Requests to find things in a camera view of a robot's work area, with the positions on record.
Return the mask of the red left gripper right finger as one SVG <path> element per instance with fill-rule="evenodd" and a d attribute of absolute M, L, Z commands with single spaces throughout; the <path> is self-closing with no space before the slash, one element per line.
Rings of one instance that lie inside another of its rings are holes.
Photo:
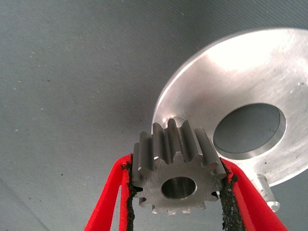
<path fill-rule="evenodd" d="M 227 176 L 220 192 L 225 231 L 286 231 L 261 194 L 234 163 L 221 158 Z"/>

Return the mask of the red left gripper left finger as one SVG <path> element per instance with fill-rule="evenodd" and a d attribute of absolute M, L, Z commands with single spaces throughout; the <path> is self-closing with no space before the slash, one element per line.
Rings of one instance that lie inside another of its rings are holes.
<path fill-rule="evenodd" d="M 119 158 L 113 165 L 103 191 L 85 226 L 86 231 L 109 231 L 113 221 L 118 192 L 120 196 L 119 230 L 132 231 L 135 218 L 132 200 L 135 189 L 131 183 L 133 155 Z"/>

